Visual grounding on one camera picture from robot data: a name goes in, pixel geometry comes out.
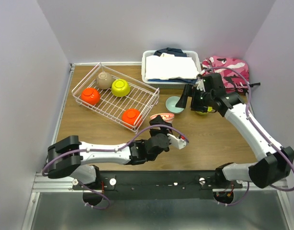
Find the white folded cloth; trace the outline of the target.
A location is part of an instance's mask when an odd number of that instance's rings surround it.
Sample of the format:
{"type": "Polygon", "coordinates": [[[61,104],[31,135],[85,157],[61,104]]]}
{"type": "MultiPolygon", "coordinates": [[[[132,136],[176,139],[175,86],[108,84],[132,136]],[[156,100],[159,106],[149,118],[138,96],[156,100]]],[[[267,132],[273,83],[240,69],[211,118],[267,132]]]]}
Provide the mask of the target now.
{"type": "Polygon", "coordinates": [[[148,56],[145,62],[146,80],[196,79],[199,71],[191,57],[148,56]]]}

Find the lime green bowl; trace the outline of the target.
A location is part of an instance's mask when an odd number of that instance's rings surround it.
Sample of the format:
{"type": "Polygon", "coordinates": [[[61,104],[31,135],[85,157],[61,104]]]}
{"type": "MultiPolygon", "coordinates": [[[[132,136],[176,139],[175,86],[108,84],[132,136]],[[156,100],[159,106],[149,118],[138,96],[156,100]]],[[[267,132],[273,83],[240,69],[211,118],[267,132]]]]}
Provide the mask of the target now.
{"type": "Polygon", "coordinates": [[[116,79],[112,83],[111,91],[116,97],[124,97],[130,93],[130,85],[126,80],[116,79]]]}
{"type": "Polygon", "coordinates": [[[199,115],[207,115],[208,113],[211,113],[212,110],[212,107],[203,107],[200,111],[196,111],[196,113],[199,115]]]}

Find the white plastic laundry basket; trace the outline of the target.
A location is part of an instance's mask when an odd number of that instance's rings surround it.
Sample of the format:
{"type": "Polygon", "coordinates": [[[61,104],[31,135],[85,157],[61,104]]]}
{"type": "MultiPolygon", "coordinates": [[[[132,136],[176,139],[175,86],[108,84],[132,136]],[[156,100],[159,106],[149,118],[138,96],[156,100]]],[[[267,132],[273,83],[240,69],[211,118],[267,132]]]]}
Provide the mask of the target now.
{"type": "MultiPolygon", "coordinates": [[[[182,88],[185,84],[193,83],[195,84],[197,82],[197,77],[194,80],[186,80],[186,79],[171,79],[171,80],[146,80],[145,79],[145,62],[146,57],[154,55],[155,50],[148,50],[143,53],[142,56],[142,69],[141,69],[141,75],[142,75],[142,81],[146,84],[153,85],[156,88],[172,88],[172,89],[178,89],[182,88]]],[[[202,71],[200,59],[198,54],[195,51],[184,51],[184,53],[187,55],[187,57],[191,57],[193,61],[195,62],[195,65],[199,71],[199,73],[202,71]]]]}

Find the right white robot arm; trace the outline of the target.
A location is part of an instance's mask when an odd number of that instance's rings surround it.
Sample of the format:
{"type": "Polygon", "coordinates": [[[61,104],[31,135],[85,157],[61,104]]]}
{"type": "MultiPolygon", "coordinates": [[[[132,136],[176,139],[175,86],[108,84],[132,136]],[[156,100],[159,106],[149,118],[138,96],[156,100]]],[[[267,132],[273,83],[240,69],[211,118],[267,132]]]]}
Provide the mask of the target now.
{"type": "Polygon", "coordinates": [[[293,171],[294,150],[283,147],[257,122],[237,92],[227,93],[219,73],[202,77],[201,86],[186,84],[176,107],[185,108],[191,98],[191,110],[208,107],[228,120],[242,135],[256,157],[255,163],[227,163],[215,170],[214,182],[224,188],[231,181],[252,182],[259,188],[273,184],[293,171]]]}

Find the orange bowl front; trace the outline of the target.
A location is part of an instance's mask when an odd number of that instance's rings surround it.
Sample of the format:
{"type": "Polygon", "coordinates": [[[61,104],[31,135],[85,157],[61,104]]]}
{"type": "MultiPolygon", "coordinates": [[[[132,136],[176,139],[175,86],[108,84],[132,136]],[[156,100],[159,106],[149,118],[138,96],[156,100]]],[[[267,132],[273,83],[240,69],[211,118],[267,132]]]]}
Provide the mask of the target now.
{"type": "Polygon", "coordinates": [[[128,128],[138,127],[139,125],[141,125],[142,121],[143,120],[141,112],[137,109],[130,108],[122,114],[123,125],[128,128]]]}

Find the aluminium table frame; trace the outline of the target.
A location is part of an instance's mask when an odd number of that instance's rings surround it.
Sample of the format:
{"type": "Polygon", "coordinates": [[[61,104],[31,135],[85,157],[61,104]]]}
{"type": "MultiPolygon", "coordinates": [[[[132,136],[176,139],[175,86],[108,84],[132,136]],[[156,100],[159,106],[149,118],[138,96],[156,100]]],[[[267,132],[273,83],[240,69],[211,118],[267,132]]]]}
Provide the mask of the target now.
{"type": "MultiPolygon", "coordinates": [[[[171,148],[144,165],[101,164],[101,171],[212,170],[225,160],[252,160],[253,153],[236,129],[219,115],[185,111],[174,126],[190,140],[184,150],[171,148]]],[[[32,230],[294,230],[286,193],[242,184],[234,190],[238,204],[225,207],[214,199],[111,200],[106,210],[82,202],[82,189],[70,177],[50,180],[37,174],[32,188],[32,230]]]]}

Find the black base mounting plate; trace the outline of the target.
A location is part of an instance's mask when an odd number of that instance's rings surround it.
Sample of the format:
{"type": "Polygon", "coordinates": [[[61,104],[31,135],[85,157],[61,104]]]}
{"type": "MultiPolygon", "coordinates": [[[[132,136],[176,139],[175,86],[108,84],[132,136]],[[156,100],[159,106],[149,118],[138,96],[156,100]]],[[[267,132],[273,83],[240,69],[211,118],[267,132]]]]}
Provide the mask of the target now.
{"type": "Polygon", "coordinates": [[[191,171],[100,171],[97,182],[88,187],[110,200],[213,199],[214,190],[239,189],[234,182],[220,182],[214,170],[191,171]]]}

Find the pink camouflage garment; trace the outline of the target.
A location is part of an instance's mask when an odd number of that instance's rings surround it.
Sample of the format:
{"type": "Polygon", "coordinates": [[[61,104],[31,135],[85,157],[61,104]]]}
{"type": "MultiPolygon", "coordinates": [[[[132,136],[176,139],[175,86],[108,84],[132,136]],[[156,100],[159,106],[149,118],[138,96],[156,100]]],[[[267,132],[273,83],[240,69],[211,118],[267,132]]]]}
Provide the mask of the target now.
{"type": "Polygon", "coordinates": [[[247,82],[249,82],[249,67],[247,63],[241,59],[230,57],[212,56],[202,62],[201,75],[210,73],[219,73],[226,92],[246,93],[248,91],[247,84],[243,78],[237,73],[240,73],[247,82]]]}

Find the white bowl orange pattern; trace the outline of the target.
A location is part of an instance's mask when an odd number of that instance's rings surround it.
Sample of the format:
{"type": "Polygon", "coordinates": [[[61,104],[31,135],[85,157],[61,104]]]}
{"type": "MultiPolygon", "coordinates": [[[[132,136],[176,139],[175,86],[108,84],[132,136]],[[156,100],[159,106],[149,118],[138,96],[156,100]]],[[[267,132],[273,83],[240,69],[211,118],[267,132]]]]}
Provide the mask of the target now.
{"type": "Polygon", "coordinates": [[[150,119],[152,120],[156,118],[158,115],[161,116],[161,118],[167,123],[172,123],[173,119],[175,118],[175,114],[173,113],[160,113],[152,115],[150,119]]]}

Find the beige bowl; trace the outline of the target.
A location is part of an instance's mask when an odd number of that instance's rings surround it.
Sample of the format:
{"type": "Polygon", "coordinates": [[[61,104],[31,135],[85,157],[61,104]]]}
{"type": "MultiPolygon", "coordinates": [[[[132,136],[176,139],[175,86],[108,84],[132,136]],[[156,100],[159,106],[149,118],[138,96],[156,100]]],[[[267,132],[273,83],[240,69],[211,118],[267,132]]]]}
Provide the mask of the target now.
{"type": "Polygon", "coordinates": [[[111,88],[114,78],[108,72],[102,71],[96,77],[96,85],[99,89],[105,90],[111,88]]]}

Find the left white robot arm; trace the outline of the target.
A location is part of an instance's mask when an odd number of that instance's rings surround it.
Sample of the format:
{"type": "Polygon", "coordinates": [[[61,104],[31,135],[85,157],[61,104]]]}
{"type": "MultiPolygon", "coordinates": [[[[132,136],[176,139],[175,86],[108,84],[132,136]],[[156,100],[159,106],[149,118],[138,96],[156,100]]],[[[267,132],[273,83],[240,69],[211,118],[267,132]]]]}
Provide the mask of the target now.
{"type": "Polygon", "coordinates": [[[47,163],[43,176],[50,179],[72,177],[83,182],[89,189],[99,186],[100,178],[96,163],[140,165],[154,161],[159,154],[167,152],[172,144],[172,124],[161,116],[150,120],[149,139],[136,139],[119,145],[96,145],[80,141],[76,135],[69,136],[48,147],[47,163]]]}

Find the dark blue clothes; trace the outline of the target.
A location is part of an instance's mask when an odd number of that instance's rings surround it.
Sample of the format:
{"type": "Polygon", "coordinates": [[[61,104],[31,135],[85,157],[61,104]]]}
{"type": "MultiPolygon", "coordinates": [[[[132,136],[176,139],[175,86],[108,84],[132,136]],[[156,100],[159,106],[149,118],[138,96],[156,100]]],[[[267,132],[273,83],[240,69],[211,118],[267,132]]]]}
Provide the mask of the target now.
{"type": "Polygon", "coordinates": [[[170,47],[160,49],[160,50],[156,50],[154,52],[154,55],[160,57],[163,53],[174,55],[176,57],[187,57],[187,55],[181,49],[170,48],[170,47]]]}

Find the pale blue bowl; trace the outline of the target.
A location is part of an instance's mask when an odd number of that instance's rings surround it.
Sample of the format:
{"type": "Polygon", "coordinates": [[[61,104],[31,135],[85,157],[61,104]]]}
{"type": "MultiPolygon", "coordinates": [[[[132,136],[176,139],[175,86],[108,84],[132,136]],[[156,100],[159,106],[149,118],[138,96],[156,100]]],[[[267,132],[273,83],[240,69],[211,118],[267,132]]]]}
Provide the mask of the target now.
{"type": "Polygon", "coordinates": [[[171,96],[166,100],[165,106],[170,113],[180,114],[183,112],[184,108],[176,107],[176,103],[179,101],[179,99],[180,97],[178,96],[171,96]]]}

